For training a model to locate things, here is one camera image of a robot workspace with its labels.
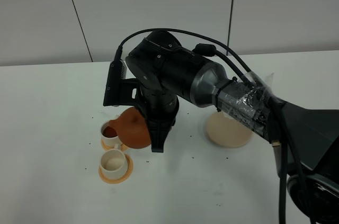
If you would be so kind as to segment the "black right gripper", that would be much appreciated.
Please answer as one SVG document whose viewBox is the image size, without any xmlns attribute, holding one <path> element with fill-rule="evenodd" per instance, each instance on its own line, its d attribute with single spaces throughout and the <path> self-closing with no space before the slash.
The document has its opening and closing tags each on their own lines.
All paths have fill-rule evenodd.
<svg viewBox="0 0 339 224">
<path fill-rule="evenodd" d="M 146 120 L 153 153 L 164 152 L 179 97 L 198 107 L 212 105 L 211 56 L 210 44 L 189 50 L 166 30 L 153 30 L 127 56 L 140 84 L 132 89 L 133 105 Z"/>
</svg>

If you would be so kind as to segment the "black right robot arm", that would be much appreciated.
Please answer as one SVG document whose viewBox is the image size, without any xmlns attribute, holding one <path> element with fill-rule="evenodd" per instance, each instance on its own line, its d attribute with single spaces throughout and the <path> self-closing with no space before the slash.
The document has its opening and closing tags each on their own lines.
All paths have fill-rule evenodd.
<svg viewBox="0 0 339 224">
<path fill-rule="evenodd" d="M 338 111 L 309 110 L 276 97 L 243 62 L 203 37 L 189 50 L 174 29 L 146 30 L 126 57 L 138 81 L 136 108 L 145 117 L 151 148 L 162 152 L 181 97 L 198 107 L 215 106 L 274 147 L 279 222 L 286 197 L 311 223 L 338 223 Z"/>
</svg>

